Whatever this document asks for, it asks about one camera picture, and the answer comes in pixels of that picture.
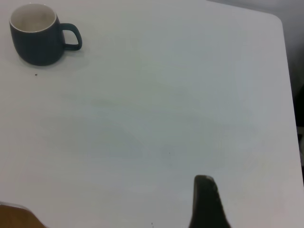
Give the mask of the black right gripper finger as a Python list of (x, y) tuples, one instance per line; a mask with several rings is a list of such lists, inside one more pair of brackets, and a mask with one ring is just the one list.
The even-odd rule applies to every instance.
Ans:
[(194, 178), (190, 228), (231, 228), (220, 199), (218, 187), (211, 176)]

